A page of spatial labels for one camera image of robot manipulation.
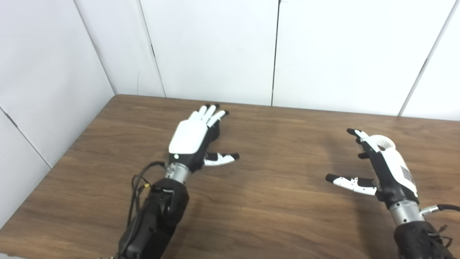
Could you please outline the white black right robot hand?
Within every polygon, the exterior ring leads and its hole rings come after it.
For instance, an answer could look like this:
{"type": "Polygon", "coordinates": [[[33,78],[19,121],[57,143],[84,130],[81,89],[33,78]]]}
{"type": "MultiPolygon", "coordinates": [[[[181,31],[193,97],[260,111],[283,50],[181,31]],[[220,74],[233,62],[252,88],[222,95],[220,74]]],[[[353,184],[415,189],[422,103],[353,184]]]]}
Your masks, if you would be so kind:
{"type": "Polygon", "coordinates": [[[390,138],[383,135],[370,136],[356,128],[348,128],[347,133],[355,136],[355,142],[363,150],[358,154],[358,158],[370,160],[376,178],[327,174],[325,177],[327,182],[356,193],[376,196],[388,209],[403,201],[420,204],[412,174],[390,138]]]}

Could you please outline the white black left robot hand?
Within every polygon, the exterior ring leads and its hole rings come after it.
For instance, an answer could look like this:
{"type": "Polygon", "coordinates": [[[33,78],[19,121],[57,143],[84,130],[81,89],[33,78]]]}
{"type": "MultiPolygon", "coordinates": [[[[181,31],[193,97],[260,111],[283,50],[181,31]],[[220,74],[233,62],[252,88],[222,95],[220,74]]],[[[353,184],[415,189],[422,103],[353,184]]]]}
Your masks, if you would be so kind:
{"type": "Polygon", "coordinates": [[[194,173],[203,166],[221,166],[240,159],[238,153],[208,151],[209,145],[220,136],[222,118],[229,114],[219,108],[219,104],[205,104],[179,123],[168,147],[170,164],[182,164],[194,173]]]}

